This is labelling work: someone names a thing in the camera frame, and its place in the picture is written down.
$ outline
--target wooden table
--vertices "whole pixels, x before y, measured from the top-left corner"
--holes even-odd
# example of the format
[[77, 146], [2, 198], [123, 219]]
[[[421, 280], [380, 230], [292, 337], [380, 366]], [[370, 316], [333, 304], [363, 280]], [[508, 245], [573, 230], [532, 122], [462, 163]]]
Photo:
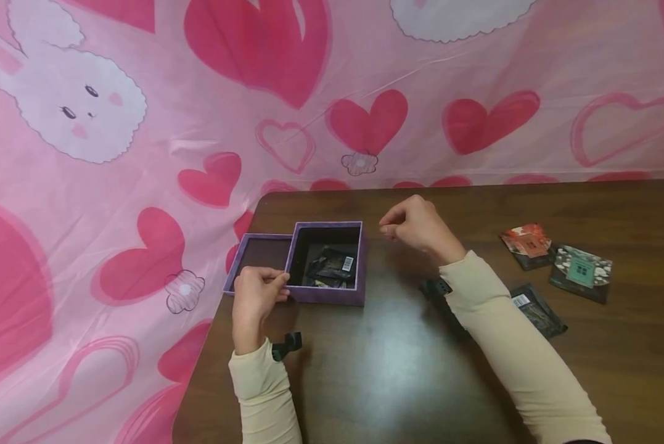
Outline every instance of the wooden table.
[[[291, 192], [263, 197], [251, 232], [296, 221], [363, 220], [364, 308], [281, 305], [268, 335], [301, 331], [285, 359], [305, 443], [532, 443], [484, 356], [458, 342], [417, 290], [437, 271], [387, 242], [379, 218], [420, 193], [509, 288], [532, 282], [569, 330], [552, 340], [616, 443], [664, 443], [664, 181], [420, 190]], [[606, 306], [524, 272], [497, 238], [537, 221], [555, 240], [614, 261]], [[174, 443], [241, 442], [227, 363], [232, 298], [224, 297], [174, 424]]]

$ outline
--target cream sleeve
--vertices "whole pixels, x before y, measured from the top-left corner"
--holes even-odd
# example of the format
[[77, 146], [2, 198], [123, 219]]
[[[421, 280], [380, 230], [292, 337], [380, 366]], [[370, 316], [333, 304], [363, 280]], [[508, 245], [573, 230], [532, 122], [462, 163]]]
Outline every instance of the cream sleeve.
[[243, 444], [301, 444], [300, 426], [283, 363], [266, 338], [258, 350], [231, 356], [228, 368], [241, 406]]
[[588, 394], [548, 341], [514, 306], [509, 291], [475, 252], [440, 267], [453, 288], [450, 310], [482, 348], [539, 444], [612, 444]]

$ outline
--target bunny eye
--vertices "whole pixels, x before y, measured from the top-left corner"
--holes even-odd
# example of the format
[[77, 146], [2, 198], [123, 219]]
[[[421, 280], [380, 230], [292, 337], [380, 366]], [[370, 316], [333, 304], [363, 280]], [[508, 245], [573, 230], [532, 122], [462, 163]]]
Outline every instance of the bunny eye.
[[64, 112], [67, 118], [75, 118], [75, 113], [68, 107], [60, 107], [60, 111]]
[[92, 97], [99, 97], [100, 95], [97, 93], [97, 91], [95, 91], [93, 87], [91, 87], [88, 84], [85, 85], [85, 91], [88, 91], [88, 94], [90, 94]]

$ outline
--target pink fabric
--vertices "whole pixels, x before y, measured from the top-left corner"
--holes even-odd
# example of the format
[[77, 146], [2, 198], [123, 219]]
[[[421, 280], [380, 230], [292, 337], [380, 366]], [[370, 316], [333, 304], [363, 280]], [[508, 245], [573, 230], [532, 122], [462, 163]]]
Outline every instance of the pink fabric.
[[0, 0], [0, 444], [170, 443], [270, 192], [664, 178], [664, 0]]

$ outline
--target open box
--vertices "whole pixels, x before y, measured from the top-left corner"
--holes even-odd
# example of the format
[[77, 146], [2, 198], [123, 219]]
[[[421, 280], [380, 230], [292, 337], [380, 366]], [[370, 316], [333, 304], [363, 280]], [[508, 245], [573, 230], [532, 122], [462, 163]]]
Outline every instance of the open box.
[[[346, 289], [305, 285], [305, 275], [324, 246], [352, 253], [356, 266]], [[269, 266], [290, 274], [290, 296], [298, 302], [364, 305], [366, 239], [360, 221], [309, 221], [295, 224], [288, 234], [246, 233], [241, 239], [223, 292], [233, 294], [233, 281], [244, 266]]]

